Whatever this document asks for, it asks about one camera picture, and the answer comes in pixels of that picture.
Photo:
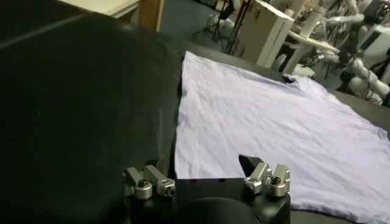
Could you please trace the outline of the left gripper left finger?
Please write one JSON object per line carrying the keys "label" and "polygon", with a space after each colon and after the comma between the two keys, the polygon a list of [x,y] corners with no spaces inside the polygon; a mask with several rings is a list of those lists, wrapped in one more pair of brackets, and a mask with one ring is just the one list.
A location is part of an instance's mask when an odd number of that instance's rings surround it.
{"label": "left gripper left finger", "polygon": [[139,171],[128,167],[123,171],[125,195],[138,200],[149,200],[154,195],[164,198],[176,196],[176,182],[163,173],[166,163],[163,159],[148,160]]}

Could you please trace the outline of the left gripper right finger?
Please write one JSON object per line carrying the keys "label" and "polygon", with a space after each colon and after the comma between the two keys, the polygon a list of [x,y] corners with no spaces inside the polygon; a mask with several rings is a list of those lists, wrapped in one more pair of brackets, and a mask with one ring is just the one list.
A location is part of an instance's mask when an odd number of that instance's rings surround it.
{"label": "left gripper right finger", "polygon": [[288,166],[277,164],[273,170],[268,163],[257,157],[238,156],[244,171],[244,185],[252,195],[267,194],[282,198],[290,194],[290,170]]}

